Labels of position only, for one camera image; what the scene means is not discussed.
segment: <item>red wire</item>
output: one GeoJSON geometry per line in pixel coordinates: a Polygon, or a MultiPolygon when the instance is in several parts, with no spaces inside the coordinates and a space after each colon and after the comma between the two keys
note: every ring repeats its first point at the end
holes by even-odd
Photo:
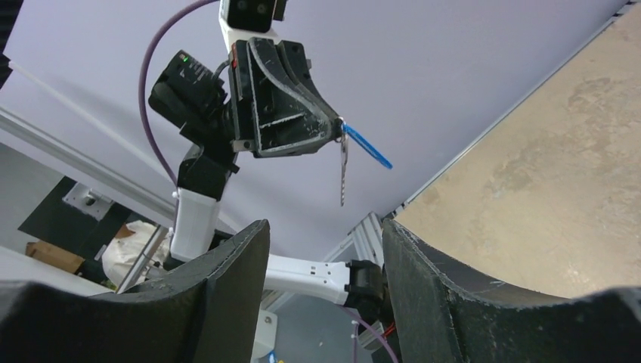
{"type": "Polygon", "coordinates": [[[385,332],[382,334],[384,337],[387,337],[389,334],[391,334],[394,330],[396,330],[396,323],[392,322],[392,325],[388,326],[385,332]]]}

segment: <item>beige textured panel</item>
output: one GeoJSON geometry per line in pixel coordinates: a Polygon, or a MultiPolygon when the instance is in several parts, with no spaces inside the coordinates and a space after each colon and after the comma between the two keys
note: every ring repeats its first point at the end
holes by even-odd
{"type": "Polygon", "coordinates": [[[396,219],[532,290],[578,296],[641,285],[641,5],[396,219]]]}

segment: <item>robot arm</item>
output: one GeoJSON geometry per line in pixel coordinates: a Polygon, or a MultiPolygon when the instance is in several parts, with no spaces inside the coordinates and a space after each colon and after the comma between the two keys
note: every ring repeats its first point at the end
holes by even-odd
{"type": "MultiPolygon", "coordinates": [[[[302,44],[271,29],[276,1],[224,0],[218,20],[228,59],[211,71],[179,51],[152,88],[152,109],[194,143],[178,170],[172,258],[207,252],[219,201],[237,153],[256,158],[313,154],[342,136],[342,119],[311,80],[302,44]],[[228,67],[229,99],[218,77],[228,67]]],[[[265,289],[300,293],[358,309],[376,320],[386,292],[369,261],[324,263],[270,255],[265,289]]]]}

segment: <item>white cloth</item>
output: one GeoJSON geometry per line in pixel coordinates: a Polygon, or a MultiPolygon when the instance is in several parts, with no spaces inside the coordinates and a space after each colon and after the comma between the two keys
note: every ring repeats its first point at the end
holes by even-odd
{"type": "MultiPolygon", "coordinates": [[[[134,234],[129,237],[112,239],[102,255],[102,269],[104,270],[104,274],[116,286],[120,285],[122,280],[125,279],[127,272],[134,265],[134,261],[156,229],[153,225],[142,221],[128,223],[127,228],[134,232],[134,234]]],[[[145,276],[147,276],[149,272],[149,268],[153,266],[155,261],[162,262],[165,260],[169,254],[170,240],[171,236],[167,234],[163,242],[158,246],[156,253],[154,253],[151,260],[147,263],[136,284],[144,281],[145,276]]]]}

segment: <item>camera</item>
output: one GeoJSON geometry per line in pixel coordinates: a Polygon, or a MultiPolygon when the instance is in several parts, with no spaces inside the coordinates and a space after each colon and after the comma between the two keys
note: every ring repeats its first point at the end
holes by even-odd
{"type": "Polygon", "coordinates": [[[221,0],[221,15],[234,29],[266,33],[274,19],[276,2],[277,0],[221,0]]]}

